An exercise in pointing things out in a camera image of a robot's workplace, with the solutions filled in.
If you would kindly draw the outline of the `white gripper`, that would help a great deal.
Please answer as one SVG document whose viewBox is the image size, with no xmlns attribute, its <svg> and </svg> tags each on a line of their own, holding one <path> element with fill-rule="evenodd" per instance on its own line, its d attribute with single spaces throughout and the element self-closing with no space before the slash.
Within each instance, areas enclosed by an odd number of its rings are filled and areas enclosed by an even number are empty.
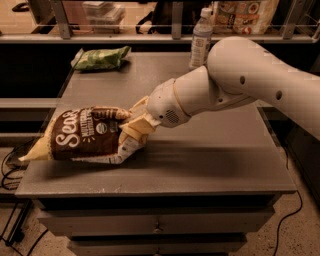
<svg viewBox="0 0 320 256">
<path fill-rule="evenodd" d="M 175 79 L 158 85 L 150 96 L 134 104 L 129 112 L 132 120 L 126 119 L 121 125 L 117 152 L 109 155 L 73 158 L 73 161 L 121 164 L 139 149 L 143 148 L 148 136 L 161 125 L 174 128 L 191 118 L 180 106 L 175 94 Z"/>
</svg>

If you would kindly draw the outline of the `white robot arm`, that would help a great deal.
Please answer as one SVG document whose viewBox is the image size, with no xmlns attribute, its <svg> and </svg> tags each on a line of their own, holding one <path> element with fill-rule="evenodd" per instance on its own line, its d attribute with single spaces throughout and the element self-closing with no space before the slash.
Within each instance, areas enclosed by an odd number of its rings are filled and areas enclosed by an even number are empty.
<svg viewBox="0 0 320 256">
<path fill-rule="evenodd" d="M 120 164 L 146 143 L 159 125 L 174 128 L 205 111 L 222 111 L 262 100 L 315 138 L 320 137 L 320 77 L 282 62 L 244 37 L 227 37 L 210 50 L 207 64 L 170 79 L 133 106 L 120 141 L 75 159 Z"/>
</svg>

